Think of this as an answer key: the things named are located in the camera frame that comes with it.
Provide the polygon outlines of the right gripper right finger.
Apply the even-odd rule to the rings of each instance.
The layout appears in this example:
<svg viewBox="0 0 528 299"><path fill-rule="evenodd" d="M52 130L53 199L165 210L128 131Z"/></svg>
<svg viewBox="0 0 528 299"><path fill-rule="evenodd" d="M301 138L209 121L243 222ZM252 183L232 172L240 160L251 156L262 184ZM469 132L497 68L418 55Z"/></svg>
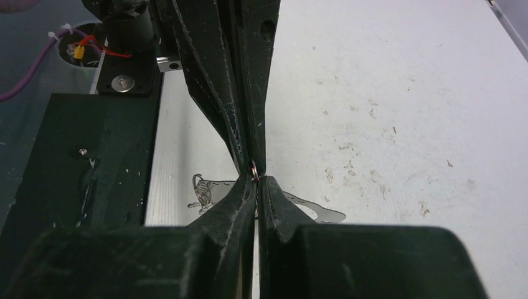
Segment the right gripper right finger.
<svg viewBox="0 0 528 299"><path fill-rule="evenodd" d="M273 176L259 180L258 213L261 297L316 298L317 223L285 196Z"/></svg>

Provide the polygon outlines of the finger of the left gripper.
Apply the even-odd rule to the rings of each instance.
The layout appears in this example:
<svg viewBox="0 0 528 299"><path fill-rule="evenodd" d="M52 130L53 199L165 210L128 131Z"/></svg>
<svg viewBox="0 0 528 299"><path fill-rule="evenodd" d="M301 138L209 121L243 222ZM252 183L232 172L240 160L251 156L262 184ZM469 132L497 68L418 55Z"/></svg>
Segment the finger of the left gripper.
<svg viewBox="0 0 528 299"><path fill-rule="evenodd" d="M173 1L175 36L189 94L225 141L238 173L248 153L230 46L217 1Z"/></svg>
<svg viewBox="0 0 528 299"><path fill-rule="evenodd" d="M265 105L279 1L228 1L230 51L248 157L266 173Z"/></svg>

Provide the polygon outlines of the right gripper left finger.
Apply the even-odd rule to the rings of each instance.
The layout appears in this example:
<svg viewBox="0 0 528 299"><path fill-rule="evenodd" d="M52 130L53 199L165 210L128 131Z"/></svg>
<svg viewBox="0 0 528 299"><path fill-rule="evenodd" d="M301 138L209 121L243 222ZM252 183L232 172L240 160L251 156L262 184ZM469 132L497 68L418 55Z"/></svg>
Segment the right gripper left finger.
<svg viewBox="0 0 528 299"><path fill-rule="evenodd" d="M252 297L256 195L251 175L241 175L224 198L188 225L214 245L206 248L206 298Z"/></svg>

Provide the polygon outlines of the grey key holder with rings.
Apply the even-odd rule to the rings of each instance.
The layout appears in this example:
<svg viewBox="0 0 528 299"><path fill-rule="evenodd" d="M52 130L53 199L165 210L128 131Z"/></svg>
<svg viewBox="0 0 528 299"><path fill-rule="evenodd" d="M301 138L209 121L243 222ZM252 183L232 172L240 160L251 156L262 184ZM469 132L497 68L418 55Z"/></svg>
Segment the grey key holder with rings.
<svg viewBox="0 0 528 299"><path fill-rule="evenodd" d="M237 181L204 179L200 173L196 173L192 176L191 183L195 197L191 203L186 205L186 216L181 221L182 225L188 225L205 214L230 192ZM286 191L283 194L288 202L317 223L337 224L346 218L346 215L342 212L327 209L315 202L302 199Z"/></svg>

